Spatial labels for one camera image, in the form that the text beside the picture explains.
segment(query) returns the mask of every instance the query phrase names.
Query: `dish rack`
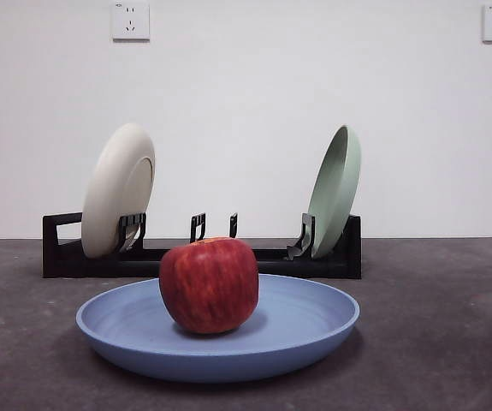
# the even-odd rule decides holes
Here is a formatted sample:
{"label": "dish rack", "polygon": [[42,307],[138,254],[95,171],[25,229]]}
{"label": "dish rack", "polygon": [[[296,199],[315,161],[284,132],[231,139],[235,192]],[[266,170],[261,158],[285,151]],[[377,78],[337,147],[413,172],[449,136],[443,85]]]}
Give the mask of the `dish rack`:
{"label": "dish rack", "polygon": [[[120,217],[118,243],[114,251],[102,258],[88,259],[82,250],[81,240],[61,242],[57,235],[60,225],[80,223],[82,213],[44,216],[42,220],[42,268],[44,278],[82,277],[158,277],[160,261],[175,243],[184,245],[198,241],[205,234],[205,213],[192,216],[191,233],[188,240],[156,240],[162,247],[145,247],[146,214]],[[133,244],[122,251],[126,241],[126,227],[139,226],[139,236]],[[279,247],[282,239],[243,239],[252,247],[258,262],[259,272],[300,278],[361,278],[361,234],[360,217],[348,216],[339,241],[332,251],[321,259],[313,259],[316,219],[303,214],[301,235],[290,240],[290,244]],[[229,236],[236,237],[238,214],[230,217]],[[255,247],[256,243],[270,247]]]}

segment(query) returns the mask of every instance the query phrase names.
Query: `floor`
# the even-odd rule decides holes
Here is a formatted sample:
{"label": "floor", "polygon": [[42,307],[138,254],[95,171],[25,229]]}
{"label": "floor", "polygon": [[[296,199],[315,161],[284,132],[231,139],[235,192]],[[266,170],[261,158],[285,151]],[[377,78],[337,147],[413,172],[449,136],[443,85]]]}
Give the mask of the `floor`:
{"label": "floor", "polygon": [[492,238],[363,240],[351,336],[297,372],[179,384],[103,360],[75,325],[92,296],[140,281],[43,279],[41,242],[0,241],[0,410],[492,410]]}

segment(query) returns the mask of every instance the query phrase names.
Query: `red apple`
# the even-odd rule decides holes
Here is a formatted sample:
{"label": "red apple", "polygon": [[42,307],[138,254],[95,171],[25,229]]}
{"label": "red apple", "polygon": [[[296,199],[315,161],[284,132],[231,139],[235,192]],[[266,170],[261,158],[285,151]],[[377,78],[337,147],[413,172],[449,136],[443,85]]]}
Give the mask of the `red apple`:
{"label": "red apple", "polygon": [[186,330],[210,334],[246,321],[258,303],[252,249],[216,237],[169,250],[160,262],[160,291],[169,315]]}

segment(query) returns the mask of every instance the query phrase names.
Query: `green plate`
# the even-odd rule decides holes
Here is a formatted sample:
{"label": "green plate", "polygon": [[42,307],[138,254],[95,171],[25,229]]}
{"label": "green plate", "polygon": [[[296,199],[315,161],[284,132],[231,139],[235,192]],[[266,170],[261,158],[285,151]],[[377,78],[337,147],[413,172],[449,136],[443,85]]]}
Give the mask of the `green plate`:
{"label": "green plate", "polygon": [[358,138],[342,126],[325,153],[308,206],[308,213],[316,218],[314,259],[328,254],[341,237],[356,195],[360,163]]}

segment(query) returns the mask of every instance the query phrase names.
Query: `wall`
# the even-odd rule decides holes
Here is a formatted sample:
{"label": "wall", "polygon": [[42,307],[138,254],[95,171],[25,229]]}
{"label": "wall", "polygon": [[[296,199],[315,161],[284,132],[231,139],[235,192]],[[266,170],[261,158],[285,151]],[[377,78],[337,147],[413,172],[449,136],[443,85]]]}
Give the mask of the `wall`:
{"label": "wall", "polygon": [[[366,237],[492,236],[492,45],[482,2],[151,0],[150,43],[109,0],[0,0],[0,238],[80,211],[112,132],[157,152],[148,236],[299,234],[333,133],[363,148]],[[80,233],[79,227],[65,235]]]}

